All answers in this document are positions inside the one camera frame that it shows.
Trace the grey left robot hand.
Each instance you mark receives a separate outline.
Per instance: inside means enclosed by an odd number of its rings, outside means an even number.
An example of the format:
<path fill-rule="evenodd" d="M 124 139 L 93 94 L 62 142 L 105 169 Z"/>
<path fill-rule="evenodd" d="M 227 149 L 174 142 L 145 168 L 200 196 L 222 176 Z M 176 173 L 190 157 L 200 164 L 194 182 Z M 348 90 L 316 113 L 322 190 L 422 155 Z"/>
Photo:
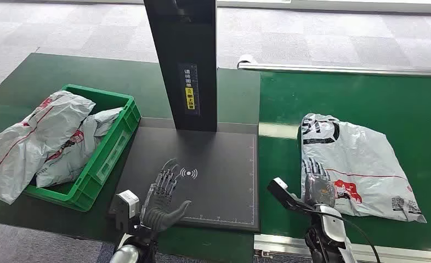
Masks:
<path fill-rule="evenodd" d="M 178 223 L 191 204 L 185 200 L 172 208 L 172 197 L 178 181 L 182 178 L 181 166 L 175 158 L 169 159 L 150 185 L 146 200 L 141 207 L 140 225 L 154 233 L 163 232 Z"/>

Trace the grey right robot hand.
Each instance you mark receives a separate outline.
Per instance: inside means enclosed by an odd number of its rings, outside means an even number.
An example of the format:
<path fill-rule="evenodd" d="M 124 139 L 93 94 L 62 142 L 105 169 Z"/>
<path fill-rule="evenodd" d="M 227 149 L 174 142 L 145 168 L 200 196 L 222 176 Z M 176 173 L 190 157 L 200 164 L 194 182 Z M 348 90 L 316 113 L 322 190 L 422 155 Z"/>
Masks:
<path fill-rule="evenodd" d="M 311 157 L 302 158 L 302 200 L 310 205 L 335 205 L 334 185 L 322 163 Z"/>

